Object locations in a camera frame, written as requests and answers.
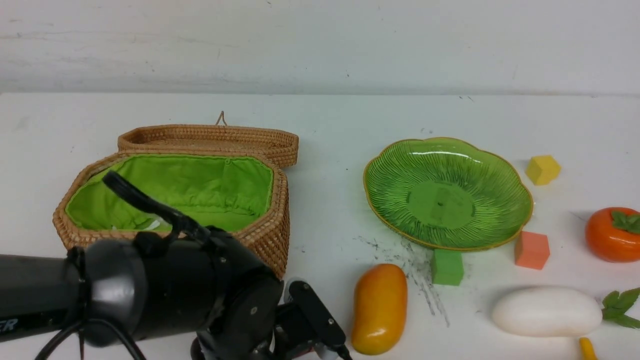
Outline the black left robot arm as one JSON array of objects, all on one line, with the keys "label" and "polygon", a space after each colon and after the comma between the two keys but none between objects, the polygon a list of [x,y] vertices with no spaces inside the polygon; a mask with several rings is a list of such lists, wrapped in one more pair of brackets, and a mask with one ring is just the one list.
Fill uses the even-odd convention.
[{"label": "black left robot arm", "polygon": [[121,343],[196,333],[194,360],[334,360],[345,333],[315,291],[288,284],[224,231],[168,242],[143,232],[104,239],[64,259],[1,256],[1,341],[55,332],[46,360],[72,334],[80,344]]}]

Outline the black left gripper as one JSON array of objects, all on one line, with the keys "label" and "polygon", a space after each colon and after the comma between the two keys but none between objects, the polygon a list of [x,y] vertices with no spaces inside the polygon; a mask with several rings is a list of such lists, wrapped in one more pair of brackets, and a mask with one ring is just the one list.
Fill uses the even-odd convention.
[{"label": "black left gripper", "polygon": [[211,326],[192,342],[194,360],[295,360],[315,352],[321,339],[299,306],[279,305],[258,330]]}]

